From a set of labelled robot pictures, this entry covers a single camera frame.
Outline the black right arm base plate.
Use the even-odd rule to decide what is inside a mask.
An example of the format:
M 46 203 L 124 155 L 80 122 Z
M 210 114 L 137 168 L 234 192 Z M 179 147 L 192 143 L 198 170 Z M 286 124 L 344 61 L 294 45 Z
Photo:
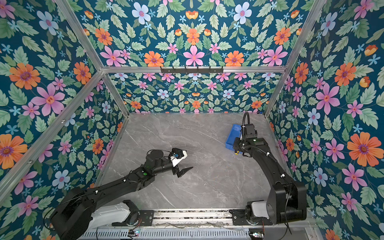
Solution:
M 253 217 L 245 209 L 230 209 L 234 226 L 271 226 L 273 223 L 267 218 Z

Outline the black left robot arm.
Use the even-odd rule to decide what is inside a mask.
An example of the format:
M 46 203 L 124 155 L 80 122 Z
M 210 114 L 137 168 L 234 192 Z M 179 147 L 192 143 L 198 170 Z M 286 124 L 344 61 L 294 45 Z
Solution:
M 92 189 L 70 190 L 50 216 L 54 230 L 61 240 L 77 240 L 89 229 L 108 224 L 138 226 L 143 218 L 131 200 L 111 206 L 109 203 L 146 188 L 158 174 L 171 171 L 173 175 L 182 177 L 191 170 L 178 167 L 187 156 L 185 150 L 178 148 L 173 148 L 168 156 L 163 150 L 150 150 L 145 163 L 128 175 Z

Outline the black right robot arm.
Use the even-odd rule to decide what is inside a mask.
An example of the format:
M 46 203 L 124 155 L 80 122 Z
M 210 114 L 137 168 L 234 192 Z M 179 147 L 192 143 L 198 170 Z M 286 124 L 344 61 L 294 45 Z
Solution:
M 236 154 L 254 159 L 261 167 L 271 187 L 266 200 L 248 202 L 245 218 L 250 224 L 269 220 L 286 224 L 307 218 L 307 189 L 295 181 L 271 153 L 265 139 L 258 138 L 253 124 L 236 125 L 233 149 Z

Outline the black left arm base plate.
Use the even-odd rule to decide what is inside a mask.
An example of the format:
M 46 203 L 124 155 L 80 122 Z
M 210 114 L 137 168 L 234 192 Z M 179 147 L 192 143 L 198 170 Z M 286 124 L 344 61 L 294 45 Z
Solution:
M 153 210 L 138 210 L 129 216 L 121 223 L 112 223 L 113 227 L 148 227 L 151 226 L 154 220 L 155 211 Z

